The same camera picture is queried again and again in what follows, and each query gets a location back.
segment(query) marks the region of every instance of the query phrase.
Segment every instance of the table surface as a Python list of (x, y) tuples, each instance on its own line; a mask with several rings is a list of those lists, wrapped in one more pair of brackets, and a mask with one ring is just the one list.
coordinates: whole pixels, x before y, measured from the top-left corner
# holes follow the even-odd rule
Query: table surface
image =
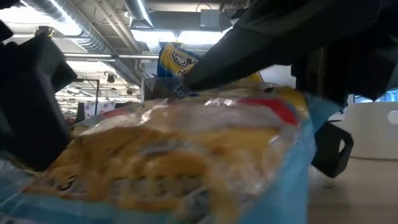
[(309, 173), (309, 224), (398, 224), (398, 161), (351, 158), (335, 179)]

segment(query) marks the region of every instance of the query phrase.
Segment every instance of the ventilation pipe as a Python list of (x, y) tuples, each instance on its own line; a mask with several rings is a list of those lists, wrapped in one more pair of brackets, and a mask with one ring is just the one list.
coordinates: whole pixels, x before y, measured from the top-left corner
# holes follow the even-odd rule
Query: ventilation pipe
[(132, 17), (130, 27), (133, 23), (140, 22), (148, 28), (154, 28), (149, 19), (148, 7), (144, 0), (126, 0), (126, 7)]
[[(76, 35), (82, 39), (74, 42), (91, 54), (116, 54), (116, 51), (91, 25), (85, 16), (69, 0), (23, 0), (28, 7), (34, 8), (57, 22), (56, 28), (64, 35)], [(120, 59), (106, 62), (128, 83), (141, 84), (141, 77), (133, 72)]]

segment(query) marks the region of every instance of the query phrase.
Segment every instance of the window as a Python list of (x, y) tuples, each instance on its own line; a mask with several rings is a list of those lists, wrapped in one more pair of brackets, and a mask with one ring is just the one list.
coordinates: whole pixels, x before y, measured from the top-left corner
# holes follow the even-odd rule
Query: window
[[(373, 101), (366, 97), (359, 95), (354, 96), (354, 103), (370, 103), (370, 102)], [(387, 91), (386, 94), (379, 97), (377, 100), (375, 100), (375, 102), (398, 102), (398, 89)]]

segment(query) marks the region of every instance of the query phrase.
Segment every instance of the red label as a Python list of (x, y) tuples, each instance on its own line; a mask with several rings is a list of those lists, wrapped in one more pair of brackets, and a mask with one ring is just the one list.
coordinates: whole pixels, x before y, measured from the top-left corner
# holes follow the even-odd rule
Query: red label
[(298, 126), (294, 113), (277, 99), (243, 99), (239, 103), (246, 105), (259, 105), (270, 108), (282, 121)]

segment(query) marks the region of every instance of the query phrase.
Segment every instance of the fluorescent light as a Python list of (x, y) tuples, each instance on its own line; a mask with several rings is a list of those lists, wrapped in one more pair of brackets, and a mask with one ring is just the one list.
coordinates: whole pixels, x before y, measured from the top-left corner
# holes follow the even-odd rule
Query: fluorescent light
[(83, 94), (83, 95), (95, 96), (95, 94), (91, 94), (91, 93), (88, 93), (88, 92), (83, 91), (83, 90), (80, 90), (80, 93)]
[(65, 57), (84, 57), (84, 58), (111, 58), (112, 55), (108, 54), (75, 54), (75, 53), (64, 53)]
[(208, 3), (198, 6), (196, 3), (189, 1), (146, 1), (147, 6), (153, 11), (171, 11), (171, 12), (200, 12), (201, 9), (219, 9), (220, 3)]
[(115, 73), (116, 71), (113, 67), (108, 66), (103, 62), (76, 62), (76, 61), (67, 61), (67, 64), (74, 70), (74, 71), (82, 71), (82, 72), (96, 72), (96, 73), (103, 73), (103, 72), (111, 72)]
[(35, 23), (35, 24), (47, 24), (49, 26), (55, 27), (64, 35), (79, 35), (82, 32), (82, 29), (76, 24), (76, 22), (58, 5), (58, 3), (54, 0), (50, 0), (50, 2), (61, 12), (62, 16), (65, 18), (62, 22), (57, 22), (53, 20), (51, 17), (41, 14), (36, 11), (26, 2), (21, 1), (26, 7), (11, 7), (9, 12), (4, 12), (5, 9), (1, 11), (1, 14), (5, 14), (7, 19), (5, 21), (9, 21), (11, 23)]
[(72, 113), (77, 113), (77, 110), (67, 109), (67, 111), (70, 111), (70, 112), (72, 112)]
[[(55, 96), (57, 100), (75, 99), (79, 101), (95, 101), (94, 96)], [(98, 97), (98, 101), (132, 101), (140, 102), (136, 97)]]
[(80, 93), (80, 90), (77, 90), (75, 88), (67, 88), (67, 91), (70, 91), (72, 93)]
[(171, 31), (141, 31), (132, 30), (134, 38), (145, 43), (159, 43), (159, 42), (175, 42), (177, 40), (175, 34)]
[(159, 55), (119, 55), (119, 58), (133, 58), (133, 59), (150, 60), (150, 59), (158, 59)]
[(105, 58), (88, 58), (87, 62), (115, 62), (116, 59), (105, 59)]
[(5, 23), (12, 24), (50, 24), (52, 19), (43, 15), (31, 7), (15, 7), (0, 11), (0, 19)]
[(221, 32), (211, 31), (183, 31), (178, 37), (178, 41), (184, 44), (215, 44), (222, 38)]
[(15, 38), (32, 38), (34, 37), (34, 34), (14, 34), (12, 37)]
[[(95, 87), (76, 87), (78, 90), (96, 90)], [(111, 87), (100, 87), (99, 90), (117, 90), (116, 88)]]

